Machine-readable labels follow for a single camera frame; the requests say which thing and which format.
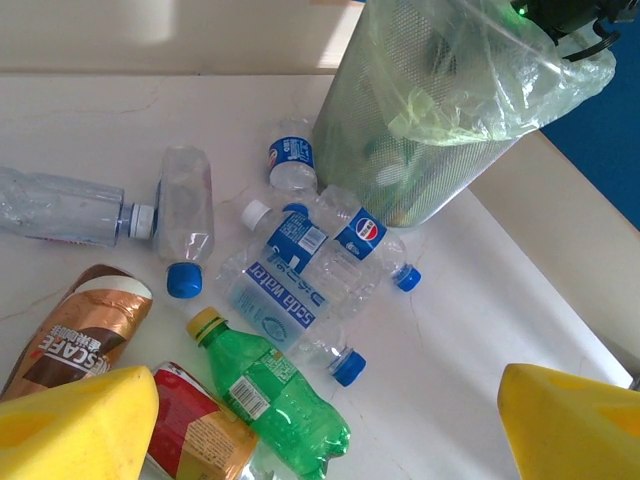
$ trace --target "white bottle cap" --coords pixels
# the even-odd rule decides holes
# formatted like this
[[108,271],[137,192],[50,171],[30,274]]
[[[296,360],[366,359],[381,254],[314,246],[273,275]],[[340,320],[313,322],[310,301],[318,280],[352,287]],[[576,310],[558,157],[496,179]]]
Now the white bottle cap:
[[129,236],[147,240],[151,238],[153,230],[153,216],[155,208],[151,205],[133,205],[131,211],[131,224],[129,225]]
[[271,209],[260,200],[252,200],[251,203],[247,205],[247,208],[244,209],[244,212],[242,212],[240,221],[242,221],[245,227],[253,232],[256,229],[258,222],[269,211],[271,211]]

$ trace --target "plastic bag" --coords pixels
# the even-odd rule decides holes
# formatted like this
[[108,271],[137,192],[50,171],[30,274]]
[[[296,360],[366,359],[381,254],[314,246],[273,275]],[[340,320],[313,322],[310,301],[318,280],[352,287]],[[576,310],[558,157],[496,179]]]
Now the plastic bag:
[[519,138],[597,95],[615,73],[590,27],[559,47],[507,0],[369,0],[366,52],[397,139],[435,146]]

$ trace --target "green soda bottle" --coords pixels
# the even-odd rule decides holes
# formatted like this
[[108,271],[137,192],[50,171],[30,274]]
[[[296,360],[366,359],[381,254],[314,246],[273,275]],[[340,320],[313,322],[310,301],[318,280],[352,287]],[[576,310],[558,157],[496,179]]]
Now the green soda bottle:
[[218,394],[299,478],[325,478],[329,460],[349,448],[349,426],[267,340],[226,322],[206,308],[187,325],[207,350]]

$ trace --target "green bottle label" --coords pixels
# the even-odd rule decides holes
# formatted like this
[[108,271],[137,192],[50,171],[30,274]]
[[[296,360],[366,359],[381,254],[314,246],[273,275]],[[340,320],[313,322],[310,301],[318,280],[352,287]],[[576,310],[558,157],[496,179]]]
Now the green bottle label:
[[223,398],[231,410],[251,424],[269,409],[298,374],[298,369],[272,348],[244,371]]

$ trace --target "nescafe can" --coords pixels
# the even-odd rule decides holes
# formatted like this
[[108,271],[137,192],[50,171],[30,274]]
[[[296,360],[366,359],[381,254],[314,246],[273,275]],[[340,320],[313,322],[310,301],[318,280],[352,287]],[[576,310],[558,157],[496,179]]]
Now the nescafe can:
[[107,265],[85,270],[33,335],[0,401],[108,372],[151,309],[149,288]]

